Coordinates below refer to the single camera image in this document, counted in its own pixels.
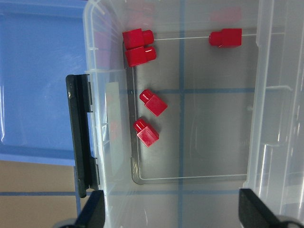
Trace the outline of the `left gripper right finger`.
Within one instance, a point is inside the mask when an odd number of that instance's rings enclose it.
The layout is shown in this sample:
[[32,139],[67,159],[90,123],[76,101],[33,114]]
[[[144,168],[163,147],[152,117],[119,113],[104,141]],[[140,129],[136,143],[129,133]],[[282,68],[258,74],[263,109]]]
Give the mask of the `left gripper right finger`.
[[280,220],[251,189],[240,189],[238,199],[238,217],[243,228],[280,227]]

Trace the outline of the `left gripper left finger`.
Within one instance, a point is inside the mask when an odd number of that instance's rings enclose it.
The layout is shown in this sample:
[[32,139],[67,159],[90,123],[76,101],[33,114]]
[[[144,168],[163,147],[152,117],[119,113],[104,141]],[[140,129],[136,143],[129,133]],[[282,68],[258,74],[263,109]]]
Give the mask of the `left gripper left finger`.
[[75,221],[76,228],[103,228],[105,225],[105,197],[102,190],[91,193]]

